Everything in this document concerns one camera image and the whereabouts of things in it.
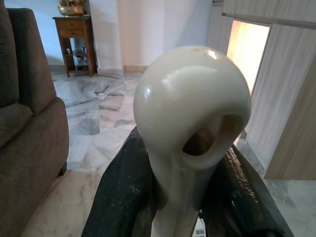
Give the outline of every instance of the marble floor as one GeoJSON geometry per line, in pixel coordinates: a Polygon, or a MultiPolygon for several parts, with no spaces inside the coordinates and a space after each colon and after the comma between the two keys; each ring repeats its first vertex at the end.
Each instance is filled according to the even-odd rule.
{"type": "MultiPolygon", "coordinates": [[[[66,104],[70,147],[66,174],[55,180],[22,237],[79,237],[102,174],[135,126],[133,95],[140,74],[120,77],[53,74],[66,104]]],[[[249,144],[237,147],[263,177],[249,144]]],[[[316,236],[316,181],[264,180],[296,237],[316,236]]]]}

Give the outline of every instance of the wooden side table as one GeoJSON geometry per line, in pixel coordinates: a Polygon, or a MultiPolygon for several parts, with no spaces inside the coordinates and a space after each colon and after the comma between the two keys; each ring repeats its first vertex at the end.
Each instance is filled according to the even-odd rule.
{"type": "Polygon", "coordinates": [[[91,30],[91,17],[53,17],[56,23],[60,47],[63,52],[67,76],[69,73],[89,73],[90,77],[96,72],[95,52],[91,30]],[[83,38],[85,52],[75,52],[71,48],[70,38],[83,38]],[[76,66],[74,56],[87,58],[87,66],[76,66]]]}

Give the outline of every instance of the decorative item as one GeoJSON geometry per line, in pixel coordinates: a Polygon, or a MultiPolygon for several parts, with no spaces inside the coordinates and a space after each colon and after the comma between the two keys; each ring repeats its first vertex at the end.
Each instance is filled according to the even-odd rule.
{"type": "Polygon", "coordinates": [[[207,184],[249,120],[245,79],[225,55],[181,47],[147,68],[133,105],[157,180],[151,237],[191,236],[207,184]]]}
{"type": "Polygon", "coordinates": [[[60,0],[58,10],[63,16],[84,15],[83,0],[60,0]]]}

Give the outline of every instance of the white ceramic object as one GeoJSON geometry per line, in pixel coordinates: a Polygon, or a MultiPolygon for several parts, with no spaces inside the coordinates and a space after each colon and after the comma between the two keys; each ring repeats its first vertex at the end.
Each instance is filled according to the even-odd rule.
{"type": "Polygon", "coordinates": [[[246,81],[219,52],[177,48],[145,71],[134,115],[157,180],[152,237],[189,237],[217,163],[248,122],[246,81]]]}

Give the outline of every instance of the brown sofa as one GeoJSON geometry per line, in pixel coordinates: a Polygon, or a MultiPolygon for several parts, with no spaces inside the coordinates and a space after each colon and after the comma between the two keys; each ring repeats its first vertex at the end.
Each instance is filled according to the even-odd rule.
{"type": "Polygon", "coordinates": [[[0,237],[20,236],[64,170],[69,134],[30,9],[0,0],[0,237]]]}

